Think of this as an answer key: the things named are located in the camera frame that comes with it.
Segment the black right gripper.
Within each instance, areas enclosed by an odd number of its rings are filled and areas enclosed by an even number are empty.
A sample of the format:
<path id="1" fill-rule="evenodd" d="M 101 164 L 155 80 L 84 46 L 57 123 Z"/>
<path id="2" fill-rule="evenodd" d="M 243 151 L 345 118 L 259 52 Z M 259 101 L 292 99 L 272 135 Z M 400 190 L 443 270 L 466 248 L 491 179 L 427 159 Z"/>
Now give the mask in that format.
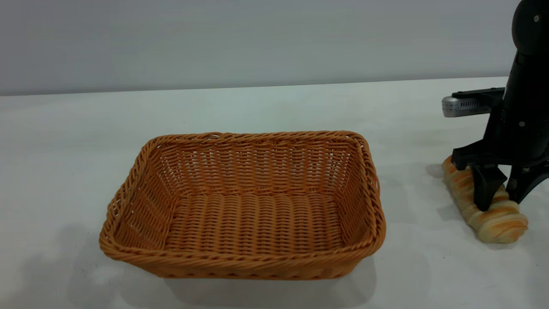
<path id="1" fill-rule="evenodd" d="M 507 180 L 497 164 L 512 166 L 506 191 L 519 204 L 549 177 L 549 164 L 539 164 L 547 159 L 548 84 L 548 55 L 517 52 L 505 88 L 451 95 L 453 117 L 489 111 L 483 138 L 452 154 L 458 170 L 471 166 L 480 211 L 489 210 Z"/>

